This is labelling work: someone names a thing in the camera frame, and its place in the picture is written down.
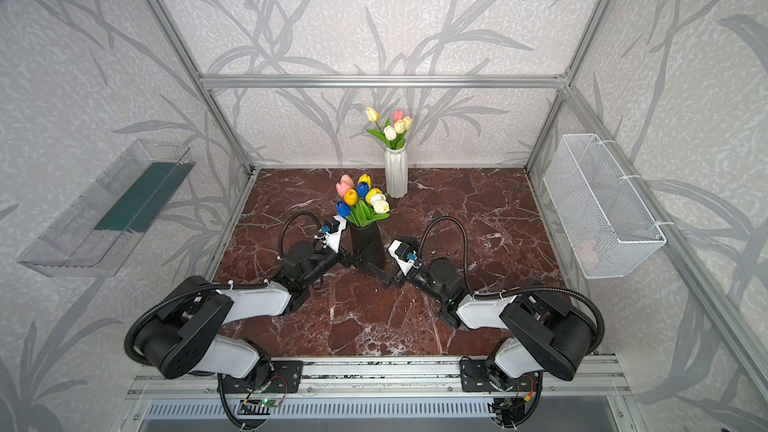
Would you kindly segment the black cone vase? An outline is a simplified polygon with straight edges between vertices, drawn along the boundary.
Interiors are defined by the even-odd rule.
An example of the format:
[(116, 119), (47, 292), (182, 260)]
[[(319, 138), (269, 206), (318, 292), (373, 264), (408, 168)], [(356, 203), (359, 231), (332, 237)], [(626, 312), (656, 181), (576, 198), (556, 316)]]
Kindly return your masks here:
[(373, 273), (374, 268), (383, 270), (386, 252), (377, 222), (365, 227), (350, 224), (351, 242), (354, 254), (360, 258), (359, 269)]

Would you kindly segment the orange yellow tulip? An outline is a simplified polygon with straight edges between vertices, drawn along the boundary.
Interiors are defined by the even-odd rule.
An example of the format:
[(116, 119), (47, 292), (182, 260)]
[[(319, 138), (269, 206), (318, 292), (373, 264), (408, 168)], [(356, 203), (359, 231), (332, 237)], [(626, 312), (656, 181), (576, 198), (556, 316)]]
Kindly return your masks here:
[(348, 189), (343, 196), (343, 200), (350, 207), (356, 205), (359, 200), (357, 191), (354, 188)]

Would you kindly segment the pale blue white tulip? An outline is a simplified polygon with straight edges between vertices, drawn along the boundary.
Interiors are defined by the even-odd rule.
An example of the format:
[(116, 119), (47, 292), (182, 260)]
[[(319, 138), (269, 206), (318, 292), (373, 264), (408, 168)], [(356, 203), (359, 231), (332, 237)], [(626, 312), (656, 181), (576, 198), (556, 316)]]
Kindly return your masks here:
[(370, 205), (374, 206), (377, 202), (384, 201), (387, 202), (386, 196), (384, 194), (378, 193), (370, 197)]

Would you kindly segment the light pink tulip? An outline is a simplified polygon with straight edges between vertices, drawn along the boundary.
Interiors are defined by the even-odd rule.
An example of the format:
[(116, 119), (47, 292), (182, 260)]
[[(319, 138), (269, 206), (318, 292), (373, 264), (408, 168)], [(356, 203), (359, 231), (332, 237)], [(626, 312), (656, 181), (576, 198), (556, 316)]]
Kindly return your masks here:
[(349, 185), (350, 187), (354, 187), (355, 186), (355, 182), (352, 180), (352, 178), (349, 175), (343, 175), (341, 177), (341, 182)]

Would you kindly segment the white ribbed ceramic vase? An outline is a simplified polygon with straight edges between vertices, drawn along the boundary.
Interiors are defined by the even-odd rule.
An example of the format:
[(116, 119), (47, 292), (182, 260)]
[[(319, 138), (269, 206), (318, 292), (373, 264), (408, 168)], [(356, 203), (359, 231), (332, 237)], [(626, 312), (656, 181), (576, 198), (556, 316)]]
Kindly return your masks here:
[(408, 155), (405, 148), (385, 149), (386, 191), (393, 198), (402, 198), (408, 188)]

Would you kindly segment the tall cream tulip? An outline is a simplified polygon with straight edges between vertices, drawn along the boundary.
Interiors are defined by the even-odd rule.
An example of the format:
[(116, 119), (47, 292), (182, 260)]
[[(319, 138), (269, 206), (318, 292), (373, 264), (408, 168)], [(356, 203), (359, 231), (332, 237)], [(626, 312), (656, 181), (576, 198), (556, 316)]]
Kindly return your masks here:
[(405, 119), (398, 120), (393, 126), (397, 134), (403, 134), (407, 130), (407, 121)]

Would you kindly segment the pale yellow tulip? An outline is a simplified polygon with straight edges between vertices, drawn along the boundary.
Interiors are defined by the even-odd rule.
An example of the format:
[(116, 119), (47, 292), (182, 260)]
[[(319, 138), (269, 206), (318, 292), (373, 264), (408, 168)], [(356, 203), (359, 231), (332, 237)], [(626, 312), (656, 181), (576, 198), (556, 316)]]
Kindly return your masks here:
[(365, 109), (365, 115), (367, 120), (374, 125), (373, 128), (367, 129), (367, 132), (371, 134), (372, 136), (379, 139), (387, 148), (390, 147), (390, 140), (389, 136), (384, 132), (384, 129), (379, 124), (380, 115), (379, 113), (372, 107), (367, 107)]

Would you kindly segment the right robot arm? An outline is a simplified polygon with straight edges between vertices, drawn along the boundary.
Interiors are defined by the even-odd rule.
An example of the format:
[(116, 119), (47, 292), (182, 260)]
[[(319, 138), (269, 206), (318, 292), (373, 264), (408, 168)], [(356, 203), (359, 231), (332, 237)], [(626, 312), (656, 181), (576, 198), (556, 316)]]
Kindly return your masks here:
[[(459, 228), (463, 245), (461, 269), (446, 257), (430, 263), (423, 261), (426, 240), (442, 221)], [(485, 361), (490, 380), (498, 388), (537, 371), (570, 381), (584, 357), (603, 341), (604, 318), (596, 304), (578, 291), (538, 281), (497, 293), (473, 291), (467, 277), (468, 235), (454, 217), (434, 219), (420, 239), (398, 237), (390, 244), (388, 253), (397, 263), (396, 274), (389, 275), (372, 263), (367, 265), (385, 285), (412, 284), (439, 304), (439, 317), (454, 329), (492, 328), (512, 334)]]

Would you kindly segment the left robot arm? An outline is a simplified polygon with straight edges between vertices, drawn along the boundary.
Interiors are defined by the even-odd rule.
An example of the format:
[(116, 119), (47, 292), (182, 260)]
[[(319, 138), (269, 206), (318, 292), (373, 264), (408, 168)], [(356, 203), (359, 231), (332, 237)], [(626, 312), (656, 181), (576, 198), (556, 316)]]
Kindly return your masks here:
[(124, 351), (134, 362), (155, 367), (165, 378), (186, 374), (218, 374), (260, 379), (270, 360), (260, 348), (220, 334), (228, 323), (296, 312), (310, 297), (312, 286), (333, 267), (364, 267), (372, 238), (353, 251), (341, 245), (348, 221), (340, 215), (318, 222), (310, 242), (280, 247), (275, 276), (254, 284), (219, 284), (195, 275), (142, 313), (129, 327)]

